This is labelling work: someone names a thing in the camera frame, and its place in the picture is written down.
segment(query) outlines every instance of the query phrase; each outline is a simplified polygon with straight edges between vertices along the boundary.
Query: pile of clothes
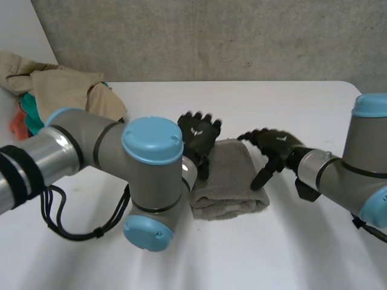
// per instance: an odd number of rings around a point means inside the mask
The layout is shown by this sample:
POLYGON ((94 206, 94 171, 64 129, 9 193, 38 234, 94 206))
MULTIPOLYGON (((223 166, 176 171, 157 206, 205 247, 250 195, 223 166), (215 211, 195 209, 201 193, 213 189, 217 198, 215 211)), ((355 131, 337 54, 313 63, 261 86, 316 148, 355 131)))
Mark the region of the pile of clothes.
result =
POLYGON ((0 51, 0 86, 20 98, 19 111, 10 123, 19 140, 36 135, 47 118, 63 107, 81 108, 115 121, 127 113, 102 73, 39 63, 8 51, 0 51))

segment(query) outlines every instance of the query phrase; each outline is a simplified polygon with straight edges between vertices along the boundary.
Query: gray towel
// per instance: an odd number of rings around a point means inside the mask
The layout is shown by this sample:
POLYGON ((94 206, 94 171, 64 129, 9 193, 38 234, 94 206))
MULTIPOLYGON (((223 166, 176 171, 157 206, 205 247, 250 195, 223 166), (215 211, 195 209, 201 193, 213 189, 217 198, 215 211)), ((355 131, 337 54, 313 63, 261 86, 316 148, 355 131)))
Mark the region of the gray towel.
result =
POLYGON ((209 221, 231 219, 268 207, 270 201, 264 189, 250 190, 257 171, 242 142, 236 139, 216 142, 209 160, 209 179, 198 179, 190 194, 195 218, 209 221))

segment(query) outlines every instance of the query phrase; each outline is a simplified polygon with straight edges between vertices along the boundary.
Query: red cloth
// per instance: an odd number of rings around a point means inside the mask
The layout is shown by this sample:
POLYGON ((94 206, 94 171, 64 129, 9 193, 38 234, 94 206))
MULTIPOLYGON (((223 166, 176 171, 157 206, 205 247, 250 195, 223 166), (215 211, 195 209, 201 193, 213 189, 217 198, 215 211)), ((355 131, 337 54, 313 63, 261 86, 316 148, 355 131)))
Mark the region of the red cloth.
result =
POLYGON ((25 112, 19 104, 19 112, 13 117, 10 123, 10 131, 19 141, 28 139, 28 127, 24 123, 25 112))

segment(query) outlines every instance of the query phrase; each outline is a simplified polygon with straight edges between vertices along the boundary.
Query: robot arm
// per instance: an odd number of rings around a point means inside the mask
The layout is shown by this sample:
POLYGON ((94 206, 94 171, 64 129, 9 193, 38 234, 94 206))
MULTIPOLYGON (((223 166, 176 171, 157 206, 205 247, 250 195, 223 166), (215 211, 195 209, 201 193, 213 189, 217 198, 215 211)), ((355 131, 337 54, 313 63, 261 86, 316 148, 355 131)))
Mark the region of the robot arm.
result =
POLYGON ((295 172, 300 198, 325 195, 377 227, 387 227, 387 95, 362 95, 356 100, 343 157, 305 147, 284 131, 254 130, 239 137, 256 145, 268 163, 253 180, 261 188, 284 168, 295 172))
POLYGON ((93 166, 130 186, 133 208, 123 229, 126 238, 140 248, 161 251, 174 236, 197 168, 215 144, 220 126, 200 113, 187 113, 178 125, 160 117, 123 124, 80 109, 61 109, 19 148, 0 149, 0 214, 61 177, 93 166), (202 140, 196 138, 198 129, 202 140))

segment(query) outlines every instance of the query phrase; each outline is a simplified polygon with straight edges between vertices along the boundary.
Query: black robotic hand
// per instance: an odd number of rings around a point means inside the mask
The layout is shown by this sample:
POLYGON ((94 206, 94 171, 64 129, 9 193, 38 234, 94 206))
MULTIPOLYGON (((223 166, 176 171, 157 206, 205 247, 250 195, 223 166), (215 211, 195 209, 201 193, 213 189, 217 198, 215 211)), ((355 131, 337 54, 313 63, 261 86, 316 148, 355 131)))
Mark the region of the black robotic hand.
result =
POLYGON ((208 154, 215 145, 215 140, 221 131, 222 122, 217 119, 211 122, 212 116, 191 112, 182 115, 177 121, 183 133, 184 155, 191 159, 197 169, 198 178, 206 180, 209 177, 208 154))
POLYGON ((238 140, 248 140, 258 147, 263 155, 268 157, 266 166, 261 169, 251 183, 252 190, 259 190, 275 172, 282 172, 288 167, 289 156, 294 148, 303 144, 292 134, 278 130, 254 130, 238 137, 238 140))

